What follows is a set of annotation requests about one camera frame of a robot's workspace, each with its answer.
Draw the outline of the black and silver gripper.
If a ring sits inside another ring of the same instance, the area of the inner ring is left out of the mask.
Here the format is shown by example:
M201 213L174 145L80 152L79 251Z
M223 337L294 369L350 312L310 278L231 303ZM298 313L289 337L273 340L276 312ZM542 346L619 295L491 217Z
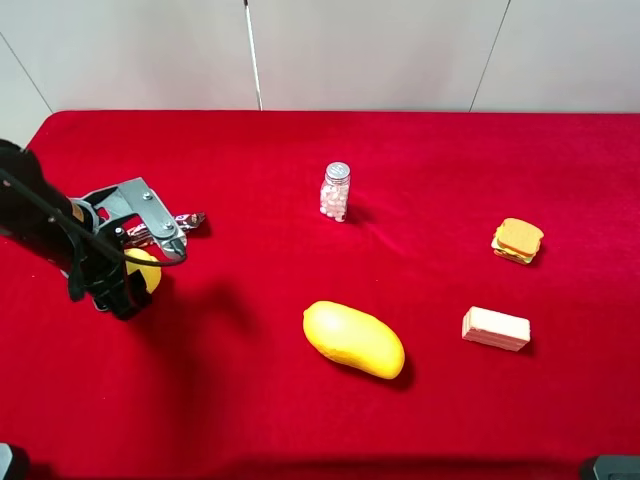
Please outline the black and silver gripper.
M70 219L92 236L101 236L104 224L107 224L106 234L116 229L98 215L98 209L105 208L114 216L114 221L138 217L168 259L187 257L186 235L141 177L120 183L117 189L99 189L82 198L58 192L58 201L58 209L70 214ZM130 320L152 300L139 271L128 274L124 260L114 260L100 252L79 255L79 299L86 295L99 311L110 312L123 321Z

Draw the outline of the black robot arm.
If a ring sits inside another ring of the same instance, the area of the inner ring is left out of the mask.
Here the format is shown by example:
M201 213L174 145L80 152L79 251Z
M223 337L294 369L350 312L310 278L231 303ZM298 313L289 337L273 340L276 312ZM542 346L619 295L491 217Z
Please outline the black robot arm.
M58 268L72 301L128 320L150 305L161 270L184 263L187 237L142 178L70 198L36 155L1 143L1 233Z

